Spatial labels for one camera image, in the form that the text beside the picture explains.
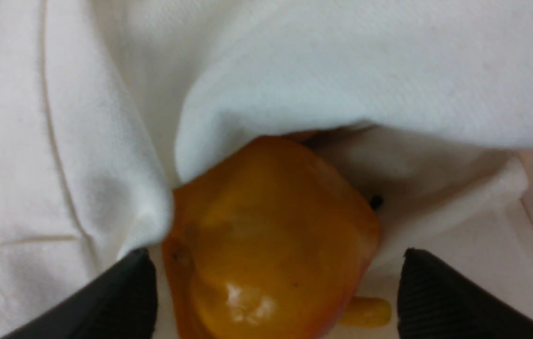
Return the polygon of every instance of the folded towel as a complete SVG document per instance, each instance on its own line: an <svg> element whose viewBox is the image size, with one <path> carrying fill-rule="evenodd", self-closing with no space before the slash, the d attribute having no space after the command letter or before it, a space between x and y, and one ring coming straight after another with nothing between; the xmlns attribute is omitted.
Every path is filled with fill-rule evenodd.
<svg viewBox="0 0 533 339"><path fill-rule="evenodd" d="M393 300L419 245L533 317L510 151L533 148L533 1L0 0L0 335L159 242L170 189L254 137L354 124L316 152L385 199L359 293Z"/></svg>

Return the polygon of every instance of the orange bell pepper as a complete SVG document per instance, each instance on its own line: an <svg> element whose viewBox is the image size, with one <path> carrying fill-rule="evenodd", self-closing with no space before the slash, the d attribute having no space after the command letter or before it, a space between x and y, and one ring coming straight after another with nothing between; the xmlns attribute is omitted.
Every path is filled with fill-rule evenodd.
<svg viewBox="0 0 533 339"><path fill-rule="evenodd" d="M308 148L260 137L174 198L162 249L182 339L318 339L340 317L389 321L384 300L350 303L380 242L377 218Z"/></svg>

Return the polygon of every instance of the bell pepper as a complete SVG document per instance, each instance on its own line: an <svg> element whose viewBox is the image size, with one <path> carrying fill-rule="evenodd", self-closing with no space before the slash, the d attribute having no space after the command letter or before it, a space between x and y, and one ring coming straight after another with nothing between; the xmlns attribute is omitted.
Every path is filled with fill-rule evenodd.
<svg viewBox="0 0 533 339"><path fill-rule="evenodd" d="M384 300L352 299L380 243L376 215L309 148L260 137L174 200L162 250L182 339L318 339L340 318L389 321Z"/></svg>

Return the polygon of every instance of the dark spot on pepper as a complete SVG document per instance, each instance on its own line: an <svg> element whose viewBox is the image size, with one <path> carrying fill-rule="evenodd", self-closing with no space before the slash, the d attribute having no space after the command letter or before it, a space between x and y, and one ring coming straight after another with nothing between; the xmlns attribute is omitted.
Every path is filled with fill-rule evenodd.
<svg viewBox="0 0 533 339"><path fill-rule="evenodd" d="M369 201L369 205L373 210L378 210L383 205L383 198L380 195L374 195Z"/></svg>

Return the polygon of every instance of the white fabric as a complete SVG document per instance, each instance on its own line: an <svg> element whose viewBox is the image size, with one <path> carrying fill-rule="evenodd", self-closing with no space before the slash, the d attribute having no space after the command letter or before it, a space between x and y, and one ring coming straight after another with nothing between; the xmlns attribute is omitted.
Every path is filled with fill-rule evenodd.
<svg viewBox="0 0 533 339"><path fill-rule="evenodd" d="M418 245L533 317L524 168L488 150L533 148L533 1L0 0L0 335L159 242L170 187L355 122L381 127L318 152L386 199L360 292Z"/></svg>

